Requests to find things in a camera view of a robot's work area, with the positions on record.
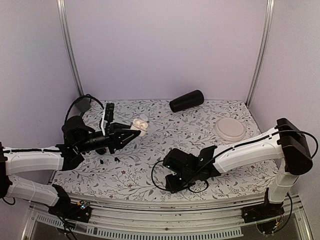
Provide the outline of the white earbud charging case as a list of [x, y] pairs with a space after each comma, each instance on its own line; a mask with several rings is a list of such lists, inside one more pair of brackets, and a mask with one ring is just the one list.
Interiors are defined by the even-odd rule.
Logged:
[[148, 126], [149, 125], [146, 121], [139, 118], [134, 118], [130, 129], [140, 131], [139, 136], [144, 137], [148, 131]]

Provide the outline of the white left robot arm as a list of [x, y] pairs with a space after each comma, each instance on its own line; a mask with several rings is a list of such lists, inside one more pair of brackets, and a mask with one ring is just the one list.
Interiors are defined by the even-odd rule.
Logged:
[[66, 191], [59, 185], [43, 185], [18, 177], [17, 173], [41, 170], [71, 171], [83, 161], [83, 154], [109, 150], [114, 154], [136, 137], [146, 134], [148, 123], [138, 118], [132, 125], [113, 122], [112, 117], [102, 120], [101, 130], [85, 125], [80, 116], [69, 118], [62, 126], [64, 143], [47, 148], [0, 148], [0, 196], [42, 203], [63, 216], [74, 213], [74, 205]]

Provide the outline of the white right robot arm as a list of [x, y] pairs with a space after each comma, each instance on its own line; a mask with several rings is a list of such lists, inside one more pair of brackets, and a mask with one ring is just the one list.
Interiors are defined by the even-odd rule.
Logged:
[[170, 150], [162, 163], [173, 172], [165, 177], [165, 190], [176, 193], [188, 189], [196, 181], [206, 181], [242, 166], [281, 160], [276, 178], [265, 192], [266, 201], [258, 208], [262, 218], [269, 218], [283, 203], [298, 177], [312, 169], [314, 157], [306, 132], [286, 118], [276, 123], [275, 127], [248, 140], [203, 148], [198, 156], [177, 148]]

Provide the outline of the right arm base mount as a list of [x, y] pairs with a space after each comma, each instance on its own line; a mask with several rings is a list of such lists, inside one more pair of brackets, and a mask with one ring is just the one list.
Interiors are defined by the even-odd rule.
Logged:
[[265, 201], [241, 208], [241, 217], [245, 223], [252, 223], [280, 216], [284, 212], [283, 203], [274, 204]]

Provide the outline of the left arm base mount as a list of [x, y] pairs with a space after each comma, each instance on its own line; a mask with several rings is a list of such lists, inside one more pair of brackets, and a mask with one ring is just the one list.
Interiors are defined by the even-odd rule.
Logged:
[[71, 203], [69, 195], [61, 186], [56, 184], [52, 186], [57, 191], [58, 201], [54, 206], [48, 207], [48, 213], [62, 219], [88, 223], [92, 214], [90, 202], [80, 200], [77, 203]]

